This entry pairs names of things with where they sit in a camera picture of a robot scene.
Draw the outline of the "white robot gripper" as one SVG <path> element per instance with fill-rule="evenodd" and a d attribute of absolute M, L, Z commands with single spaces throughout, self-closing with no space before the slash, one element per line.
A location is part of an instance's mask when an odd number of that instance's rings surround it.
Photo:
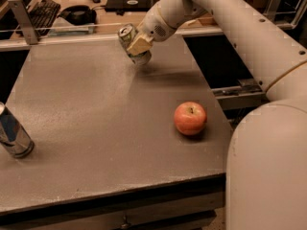
<path fill-rule="evenodd" d="M 138 25 L 139 33 L 127 48 L 129 54 L 137 56 L 149 51 L 153 41 L 161 42 L 172 36 L 179 22 L 174 15 L 168 14 L 160 7 L 152 7 Z"/>

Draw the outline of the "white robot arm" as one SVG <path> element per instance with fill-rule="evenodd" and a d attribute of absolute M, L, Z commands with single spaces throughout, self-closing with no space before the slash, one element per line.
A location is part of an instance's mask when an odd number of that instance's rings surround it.
<path fill-rule="evenodd" d="M 307 230 L 307 53 L 244 0 L 160 0 L 128 51 L 138 55 L 209 12 L 268 103 L 233 131 L 226 159 L 226 230 Z"/>

